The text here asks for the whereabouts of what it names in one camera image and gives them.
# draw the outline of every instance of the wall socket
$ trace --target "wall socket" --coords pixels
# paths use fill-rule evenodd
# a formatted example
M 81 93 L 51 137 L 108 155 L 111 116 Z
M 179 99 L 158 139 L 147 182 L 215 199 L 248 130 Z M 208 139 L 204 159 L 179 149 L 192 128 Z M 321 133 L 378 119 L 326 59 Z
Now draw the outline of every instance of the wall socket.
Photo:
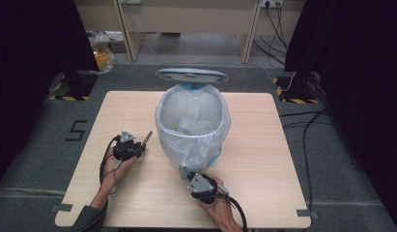
M 261 8 L 266 8 L 266 4 L 267 2 L 269 2 L 269 9 L 271 8 L 278 8 L 278 7 L 282 7 L 283 5 L 283 0 L 262 0 L 261 1 Z

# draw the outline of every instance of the white desk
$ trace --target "white desk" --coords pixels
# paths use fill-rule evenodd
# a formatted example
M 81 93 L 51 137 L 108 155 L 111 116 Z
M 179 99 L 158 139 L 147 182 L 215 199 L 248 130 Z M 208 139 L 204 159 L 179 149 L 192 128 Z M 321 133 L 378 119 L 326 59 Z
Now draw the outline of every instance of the white desk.
M 181 180 L 164 155 L 157 138 L 155 109 L 162 92 L 109 92 L 74 171 L 63 204 L 70 212 L 58 212 L 59 226 L 71 226 L 84 205 L 99 189 L 99 164 L 108 142 L 122 129 L 142 141 L 153 135 L 144 157 L 137 162 L 110 196 L 104 226 L 215 228 L 189 197 Z M 241 204 L 248 228 L 305 228 L 306 210 L 298 175 L 284 132 L 269 94 L 223 93 L 232 125 L 221 156 L 206 174 L 224 181 L 232 197 Z M 238 211 L 234 217 L 241 221 Z

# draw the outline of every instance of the open lid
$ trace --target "open lid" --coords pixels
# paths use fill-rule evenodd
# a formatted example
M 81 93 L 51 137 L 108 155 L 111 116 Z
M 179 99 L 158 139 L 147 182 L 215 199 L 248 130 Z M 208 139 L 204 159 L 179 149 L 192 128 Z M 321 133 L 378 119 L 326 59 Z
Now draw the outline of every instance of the open lid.
M 156 75 L 166 80 L 189 84 L 218 84 L 228 80 L 228 76 L 222 72 L 198 69 L 162 69 Z

